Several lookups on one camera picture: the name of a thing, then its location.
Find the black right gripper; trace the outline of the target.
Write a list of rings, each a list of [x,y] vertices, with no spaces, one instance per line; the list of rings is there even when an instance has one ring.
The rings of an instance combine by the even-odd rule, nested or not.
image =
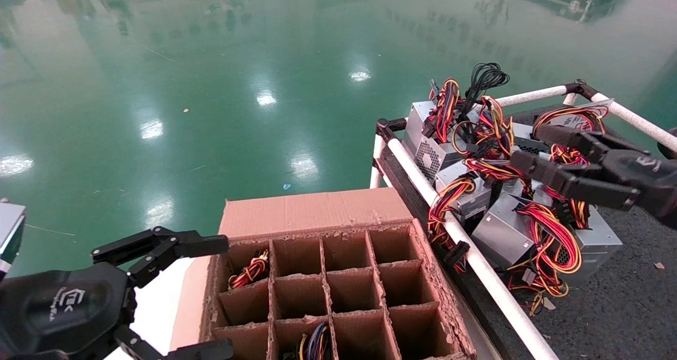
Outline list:
[[[566,146],[585,157],[603,157],[597,164],[561,164],[517,151],[510,165],[566,199],[628,210],[638,206],[664,226],[676,228],[675,160],[643,153],[633,143],[613,134],[541,125],[534,138],[546,145]]]

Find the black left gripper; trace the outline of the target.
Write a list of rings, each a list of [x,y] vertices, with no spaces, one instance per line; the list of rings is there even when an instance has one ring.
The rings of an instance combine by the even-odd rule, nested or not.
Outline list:
[[[95,265],[86,269],[4,280],[2,359],[104,359],[117,346],[133,359],[233,358],[229,339],[162,355],[128,327],[137,307],[134,287],[145,287],[174,261],[223,254],[229,247],[225,235],[154,227],[94,249]],[[133,260],[127,273],[116,268]]]

